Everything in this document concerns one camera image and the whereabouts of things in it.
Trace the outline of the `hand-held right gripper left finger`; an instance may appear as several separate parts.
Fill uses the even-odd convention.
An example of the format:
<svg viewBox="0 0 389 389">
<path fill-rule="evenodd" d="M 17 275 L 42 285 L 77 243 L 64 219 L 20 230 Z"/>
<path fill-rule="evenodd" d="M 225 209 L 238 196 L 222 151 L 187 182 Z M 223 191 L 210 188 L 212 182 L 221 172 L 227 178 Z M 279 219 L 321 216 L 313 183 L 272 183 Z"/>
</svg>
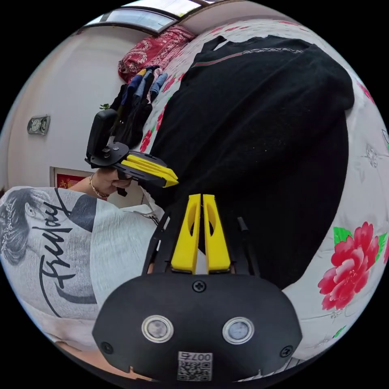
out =
<svg viewBox="0 0 389 389">
<path fill-rule="evenodd" d="M 200 211 L 201 195 L 190 195 L 171 259 L 171 267 L 175 271 L 195 274 L 199 243 Z"/>
</svg>

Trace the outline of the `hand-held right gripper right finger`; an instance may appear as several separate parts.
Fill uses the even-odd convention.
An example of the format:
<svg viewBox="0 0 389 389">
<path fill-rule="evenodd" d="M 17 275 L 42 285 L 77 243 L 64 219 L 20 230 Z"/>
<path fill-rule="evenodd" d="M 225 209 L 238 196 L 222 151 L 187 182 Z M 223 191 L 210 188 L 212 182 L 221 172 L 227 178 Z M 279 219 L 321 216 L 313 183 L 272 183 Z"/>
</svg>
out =
<svg viewBox="0 0 389 389">
<path fill-rule="evenodd" d="M 229 272 L 231 260 L 214 195 L 203 195 L 203 216 L 207 272 Z"/>
</svg>

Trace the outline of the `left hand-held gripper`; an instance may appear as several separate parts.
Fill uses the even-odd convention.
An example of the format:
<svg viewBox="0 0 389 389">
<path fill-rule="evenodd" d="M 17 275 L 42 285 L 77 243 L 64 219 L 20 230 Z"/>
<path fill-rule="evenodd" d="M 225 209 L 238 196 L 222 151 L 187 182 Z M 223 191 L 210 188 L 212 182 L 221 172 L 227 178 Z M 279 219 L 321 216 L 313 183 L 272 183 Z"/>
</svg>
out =
<svg viewBox="0 0 389 389">
<path fill-rule="evenodd" d="M 92 168 L 114 168 L 119 179 L 130 176 L 139 183 L 161 188 L 179 184 L 177 175 L 161 159 L 131 151 L 119 142 L 105 147 L 88 146 L 85 160 Z"/>
</svg>

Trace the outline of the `person's left hand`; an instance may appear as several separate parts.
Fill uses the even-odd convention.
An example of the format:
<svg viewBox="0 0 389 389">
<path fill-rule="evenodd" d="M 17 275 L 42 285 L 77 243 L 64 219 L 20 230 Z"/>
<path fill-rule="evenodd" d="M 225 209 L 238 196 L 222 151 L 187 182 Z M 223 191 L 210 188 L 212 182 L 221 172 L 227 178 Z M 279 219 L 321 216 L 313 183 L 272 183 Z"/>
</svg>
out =
<svg viewBox="0 0 389 389">
<path fill-rule="evenodd" d="M 94 193 L 100 198 L 108 198 L 117 189 L 126 189 L 131 184 L 130 175 L 121 175 L 115 168 L 101 168 L 92 174 L 90 185 Z"/>
</svg>

